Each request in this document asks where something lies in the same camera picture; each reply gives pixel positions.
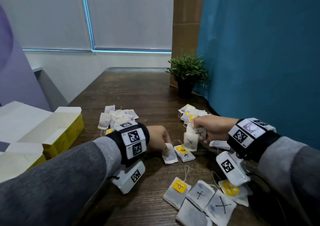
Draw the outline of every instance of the blue curtain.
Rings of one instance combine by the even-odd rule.
[[[255,117],[320,149],[320,0],[204,0],[196,87],[221,116]]]

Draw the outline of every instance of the grey sleeve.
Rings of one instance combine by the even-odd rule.
[[[0,184],[0,225],[70,225],[121,154],[109,137],[74,147]]]
[[[320,215],[320,151],[287,137],[263,153],[258,169],[309,225]]]

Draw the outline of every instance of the wooden table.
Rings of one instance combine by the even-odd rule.
[[[183,141],[186,128],[178,118],[178,109],[187,103],[197,109],[209,111],[204,98],[193,95],[191,99],[180,99],[177,89],[169,87],[169,74],[160,69],[112,68],[103,72],[92,82],[70,106],[80,106],[84,130],[73,146],[100,137],[97,128],[100,113],[107,105],[116,109],[134,109],[138,122],[147,126],[162,125],[170,135],[172,144]],[[147,154],[143,159],[146,171],[129,192],[123,195],[112,183],[107,183],[99,202],[87,213],[84,225],[178,225],[178,211],[162,199],[174,178],[185,177],[185,165],[190,167],[186,182],[195,185],[198,180],[213,184],[211,171],[225,179],[215,161],[214,148],[198,145],[193,152],[196,159],[182,163],[165,164],[160,154]],[[228,225],[261,225],[251,209],[238,205]]]

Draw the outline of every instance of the yellow tea tag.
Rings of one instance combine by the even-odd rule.
[[[185,150],[185,149],[183,148],[183,146],[178,146],[178,147],[177,147],[177,150],[178,150],[180,153],[182,153],[182,154],[185,154],[185,153],[188,152],[187,150]]]
[[[224,182],[221,187],[223,187],[226,190],[227,196],[234,196],[239,193],[239,188],[234,187],[229,181]]]
[[[196,118],[196,116],[195,115],[191,115],[190,116],[190,121],[192,121],[194,118]]]
[[[173,187],[174,189],[176,189],[178,192],[184,193],[184,191],[185,191],[186,188],[187,188],[187,184],[184,183],[183,181],[177,179],[177,180],[174,182],[174,184],[173,184],[172,187]]]
[[[106,134],[109,134],[109,133],[111,133],[112,131],[113,131],[113,128],[110,128],[110,129],[106,130]]]

